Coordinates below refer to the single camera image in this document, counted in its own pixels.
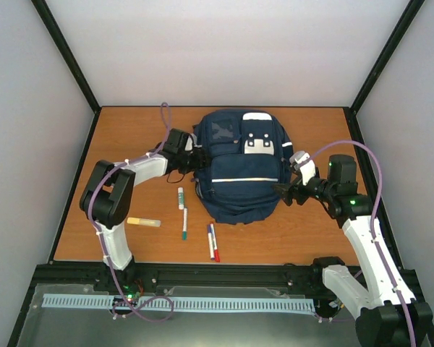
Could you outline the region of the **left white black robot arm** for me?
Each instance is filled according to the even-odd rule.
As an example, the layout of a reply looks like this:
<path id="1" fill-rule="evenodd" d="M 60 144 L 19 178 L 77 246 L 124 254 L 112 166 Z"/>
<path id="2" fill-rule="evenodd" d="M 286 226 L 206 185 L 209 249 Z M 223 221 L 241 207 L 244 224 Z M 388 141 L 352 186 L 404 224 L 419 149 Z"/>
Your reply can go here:
<path id="1" fill-rule="evenodd" d="M 134 188 L 172 171 L 188 174 L 210 165 L 210 155 L 195 135 L 179 129 L 167 135 L 139 158 L 116 163 L 98 161 L 80 198 L 80 209 L 100 240 L 103 262 L 114 269 L 110 281 L 120 291 L 130 290 L 136 282 L 135 271 L 128 268 L 133 255 L 124 227 Z"/>

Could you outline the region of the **navy blue student backpack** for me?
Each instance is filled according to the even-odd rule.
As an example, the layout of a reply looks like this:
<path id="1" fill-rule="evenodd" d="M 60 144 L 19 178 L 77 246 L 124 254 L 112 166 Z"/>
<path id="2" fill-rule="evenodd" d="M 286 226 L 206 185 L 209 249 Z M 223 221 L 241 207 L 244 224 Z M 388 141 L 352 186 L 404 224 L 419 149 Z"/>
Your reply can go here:
<path id="1" fill-rule="evenodd" d="M 195 191 L 217 223 L 265 220 L 280 197 L 273 185 L 291 181 L 293 144 L 275 116 L 265 111 L 221 109 L 195 126 L 197 144 L 210 163 L 194 172 Z"/>

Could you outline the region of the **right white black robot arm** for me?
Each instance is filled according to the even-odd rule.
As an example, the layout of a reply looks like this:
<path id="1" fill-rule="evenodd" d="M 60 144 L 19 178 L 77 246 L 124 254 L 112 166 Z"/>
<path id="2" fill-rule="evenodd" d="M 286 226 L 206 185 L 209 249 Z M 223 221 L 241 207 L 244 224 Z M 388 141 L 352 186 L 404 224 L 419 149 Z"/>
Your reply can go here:
<path id="1" fill-rule="evenodd" d="M 433 313 L 404 282 L 372 215 L 372 200 L 358 192 L 357 164 L 350 155 L 332 155 L 322 179 L 309 154 L 290 159 L 295 179 L 273 189 L 286 205 L 303 205 L 312 198 L 322 204 L 348 238 L 365 283 L 333 260 L 323 264 L 321 282 L 354 318 L 361 346 L 421 346 Z"/>

